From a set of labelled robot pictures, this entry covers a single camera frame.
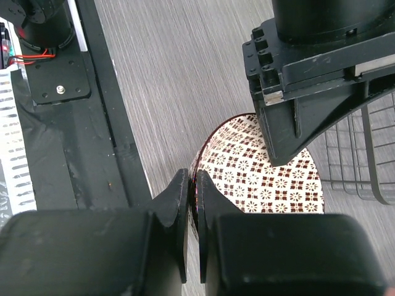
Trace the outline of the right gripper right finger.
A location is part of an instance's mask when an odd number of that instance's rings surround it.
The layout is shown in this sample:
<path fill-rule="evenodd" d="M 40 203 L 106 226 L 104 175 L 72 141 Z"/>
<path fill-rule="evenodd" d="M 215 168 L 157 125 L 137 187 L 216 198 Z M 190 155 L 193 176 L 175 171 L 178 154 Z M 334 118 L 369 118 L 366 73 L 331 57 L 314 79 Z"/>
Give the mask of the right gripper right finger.
<path fill-rule="evenodd" d="M 388 284 L 361 225 L 338 214 L 244 213 L 196 175 L 207 295 L 383 295 Z"/>

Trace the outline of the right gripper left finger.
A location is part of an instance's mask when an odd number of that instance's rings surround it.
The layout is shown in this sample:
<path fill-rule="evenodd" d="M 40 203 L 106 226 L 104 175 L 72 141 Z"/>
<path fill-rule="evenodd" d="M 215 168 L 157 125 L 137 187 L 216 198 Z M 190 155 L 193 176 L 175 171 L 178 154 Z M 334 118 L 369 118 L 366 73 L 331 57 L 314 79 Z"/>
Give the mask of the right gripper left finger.
<path fill-rule="evenodd" d="M 180 295 L 188 185 L 180 169 L 139 207 L 15 215 L 1 230 L 1 294 Z"/>

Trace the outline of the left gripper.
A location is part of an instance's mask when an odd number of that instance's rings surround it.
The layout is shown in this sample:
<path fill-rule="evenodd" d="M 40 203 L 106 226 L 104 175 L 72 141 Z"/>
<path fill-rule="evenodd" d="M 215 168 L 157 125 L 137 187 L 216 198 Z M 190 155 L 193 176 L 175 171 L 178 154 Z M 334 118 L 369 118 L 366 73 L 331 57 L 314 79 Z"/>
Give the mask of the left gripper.
<path fill-rule="evenodd" d="M 271 18 L 252 30 L 242 49 L 275 167 L 352 112 L 394 91 L 394 16 L 363 33 L 347 30 L 335 41 L 305 44 L 281 40 Z"/>

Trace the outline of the patterned ceramic bowl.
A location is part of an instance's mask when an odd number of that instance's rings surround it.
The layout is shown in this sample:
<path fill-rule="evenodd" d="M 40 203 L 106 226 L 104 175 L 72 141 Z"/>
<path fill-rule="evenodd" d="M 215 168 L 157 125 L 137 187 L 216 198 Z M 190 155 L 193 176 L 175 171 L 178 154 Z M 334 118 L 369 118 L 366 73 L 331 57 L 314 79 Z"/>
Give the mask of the patterned ceramic bowl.
<path fill-rule="evenodd" d="M 283 166 L 273 166 L 257 115 L 229 118 L 210 134 L 196 154 L 189 176 L 208 172 L 216 188 L 245 213 L 325 212 L 322 182 L 303 149 Z"/>

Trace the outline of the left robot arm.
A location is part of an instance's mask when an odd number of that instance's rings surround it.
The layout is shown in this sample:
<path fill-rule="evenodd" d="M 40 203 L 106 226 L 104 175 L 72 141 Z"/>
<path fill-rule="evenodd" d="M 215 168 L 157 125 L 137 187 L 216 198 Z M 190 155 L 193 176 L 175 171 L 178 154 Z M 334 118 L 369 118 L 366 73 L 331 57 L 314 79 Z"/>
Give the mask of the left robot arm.
<path fill-rule="evenodd" d="M 394 91 L 393 1 L 273 1 L 243 44 L 246 78 L 273 166 Z"/>

